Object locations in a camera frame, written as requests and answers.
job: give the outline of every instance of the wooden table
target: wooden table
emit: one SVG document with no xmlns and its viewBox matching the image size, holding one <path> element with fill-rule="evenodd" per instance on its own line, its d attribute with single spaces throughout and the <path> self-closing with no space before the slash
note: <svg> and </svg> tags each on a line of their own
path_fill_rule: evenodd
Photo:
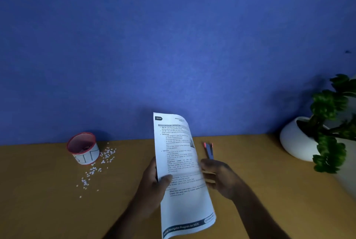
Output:
<svg viewBox="0 0 356 239">
<path fill-rule="evenodd" d="M 312 163 L 290 156 L 273 136 L 197 137 L 199 157 L 203 141 L 214 143 L 214 157 L 251 186 L 292 238 L 355 238 L 353 199 L 332 175 L 314 172 Z M 0 147 L 0 238 L 101 238 L 135 193 L 154 141 L 98 144 L 116 148 L 115 158 L 96 161 L 103 171 L 89 177 L 87 189 L 81 178 L 92 166 L 78 165 L 65 144 Z M 210 194 L 216 223 L 185 238 L 248 238 L 233 203 Z M 136 238 L 161 238 L 159 210 L 137 228 Z"/>
</svg>

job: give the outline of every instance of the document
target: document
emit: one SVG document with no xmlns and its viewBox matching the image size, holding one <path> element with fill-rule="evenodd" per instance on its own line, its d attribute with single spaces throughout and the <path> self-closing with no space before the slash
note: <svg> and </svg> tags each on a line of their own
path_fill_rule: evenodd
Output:
<svg viewBox="0 0 356 239">
<path fill-rule="evenodd" d="M 186 120 L 154 113 L 154 146 L 158 180 L 173 175 L 161 202 L 162 238 L 209 228 L 216 215 Z"/>
</svg>

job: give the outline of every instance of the person's left hand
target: person's left hand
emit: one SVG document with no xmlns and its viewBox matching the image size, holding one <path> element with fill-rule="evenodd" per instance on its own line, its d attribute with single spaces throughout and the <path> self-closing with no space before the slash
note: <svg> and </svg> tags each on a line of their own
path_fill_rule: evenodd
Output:
<svg viewBox="0 0 356 239">
<path fill-rule="evenodd" d="M 172 181 L 171 174 L 163 176 L 158 183 L 156 180 L 156 158 L 152 158 L 144 171 L 135 196 L 131 202 L 131 209 L 140 218 L 148 218 L 160 205 L 167 187 Z"/>
</svg>

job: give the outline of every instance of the cup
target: cup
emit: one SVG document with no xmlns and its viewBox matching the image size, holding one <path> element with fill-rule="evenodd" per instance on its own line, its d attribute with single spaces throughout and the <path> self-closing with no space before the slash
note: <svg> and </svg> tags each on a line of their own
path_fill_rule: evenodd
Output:
<svg viewBox="0 0 356 239">
<path fill-rule="evenodd" d="M 67 150 L 81 165 L 93 163 L 100 153 L 94 134 L 89 132 L 82 132 L 72 137 L 67 143 Z"/>
</svg>

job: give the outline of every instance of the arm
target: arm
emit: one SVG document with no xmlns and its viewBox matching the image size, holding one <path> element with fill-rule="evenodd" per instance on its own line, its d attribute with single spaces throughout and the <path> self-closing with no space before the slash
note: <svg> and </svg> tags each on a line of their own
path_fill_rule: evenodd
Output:
<svg viewBox="0 0 356 239">
<path fill-rule="evenodd" d="M 227 164 L 210 159 L 202 159 L 200 164 L 203 170 L 212 172 L 203 173 L 204 177 L 215 181 L 207 182 L 207 186 L 234 202 L 250 239 L 289 239 L 251 188 Z"/>
<path fill-rule="evenodd" d="M 156 158 L 153 158 L 142 175 L 139 188 L 132 201 L 103 239 L 132 238 L 137 226 L 158 208 L 172 181 L 172 175 L 162 177 L 158 183 L 156 174 Z"/>
</svg>

